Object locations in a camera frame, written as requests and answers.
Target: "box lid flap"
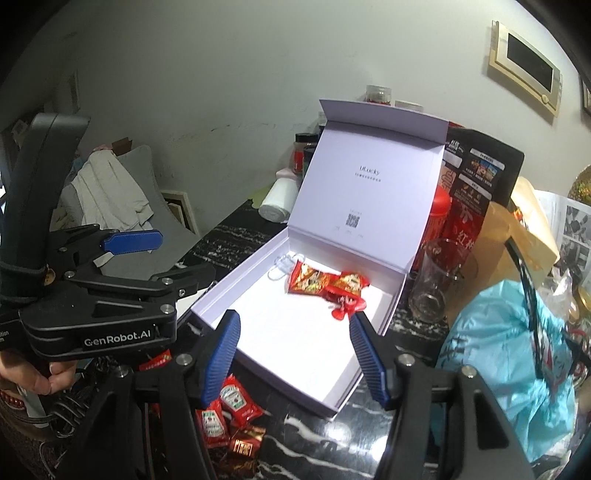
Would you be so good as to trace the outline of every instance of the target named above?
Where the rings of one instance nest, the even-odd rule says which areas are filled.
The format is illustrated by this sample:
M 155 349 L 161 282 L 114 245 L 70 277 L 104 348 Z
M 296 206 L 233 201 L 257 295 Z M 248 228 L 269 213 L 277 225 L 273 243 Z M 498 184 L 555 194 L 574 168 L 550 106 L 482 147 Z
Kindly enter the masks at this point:
M 321 100 L 327 125 L 289 226 L 407 272 L 441 169 L 447 120 Z

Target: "white wall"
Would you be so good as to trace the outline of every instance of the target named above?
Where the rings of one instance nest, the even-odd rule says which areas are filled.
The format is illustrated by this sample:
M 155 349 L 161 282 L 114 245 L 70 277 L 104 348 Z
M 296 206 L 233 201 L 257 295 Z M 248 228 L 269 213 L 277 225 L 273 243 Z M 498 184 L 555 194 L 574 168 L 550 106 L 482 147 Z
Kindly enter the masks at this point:
M 71 0 L 35 35 L 0 86 L 0 129 L 53 94 L 66 62 L 102 0 Z
M 83 147 L 152 146 L 158 182 L 189 194 L 203 232 L 273 180 L 318 98 L 358 98 L 368 83 L 523 150 L 539 189 L 566 194 L 590 163 L 577 72 L 515 0 L 107 3 L 64 72 L 78 69 L 92 117 Z M 492 20 L 563 72 L 553 124 L 486 75 Z

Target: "qr code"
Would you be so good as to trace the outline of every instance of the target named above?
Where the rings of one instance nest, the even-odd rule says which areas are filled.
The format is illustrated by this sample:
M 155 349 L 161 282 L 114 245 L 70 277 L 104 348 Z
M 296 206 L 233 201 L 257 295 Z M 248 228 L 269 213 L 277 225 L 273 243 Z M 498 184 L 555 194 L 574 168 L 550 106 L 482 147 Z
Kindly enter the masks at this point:
M 351 215 L 347 217 L 347 222 L 345 223 L 346 226 L 352 226 L 353 228 L 357 228 L 357 224 L 359 223 L 359 217 L 357 215 Z

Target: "human hand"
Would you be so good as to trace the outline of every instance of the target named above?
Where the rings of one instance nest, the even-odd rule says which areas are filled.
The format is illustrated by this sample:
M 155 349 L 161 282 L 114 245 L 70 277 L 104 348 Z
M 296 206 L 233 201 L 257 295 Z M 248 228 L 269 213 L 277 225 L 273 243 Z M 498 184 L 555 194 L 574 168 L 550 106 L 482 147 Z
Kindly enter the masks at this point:
M 51 376 L 46 378 L 18 353 L 9 350 L 0 352 L 0 378 L 25 390 L 37 395 L 51 395 L 74 384 L 76 361 L 52 362 L 49 370 Z

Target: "white toilet paper roll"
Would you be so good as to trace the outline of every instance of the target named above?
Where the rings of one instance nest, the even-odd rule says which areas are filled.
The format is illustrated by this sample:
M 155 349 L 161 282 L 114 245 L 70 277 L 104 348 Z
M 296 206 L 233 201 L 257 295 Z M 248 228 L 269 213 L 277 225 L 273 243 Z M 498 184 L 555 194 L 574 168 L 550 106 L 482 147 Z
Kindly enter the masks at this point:
M 295 180 L 277 179 L 262 201 L 259 214 L 270 222 L 284 222 L 290 217 L 298 191 Z

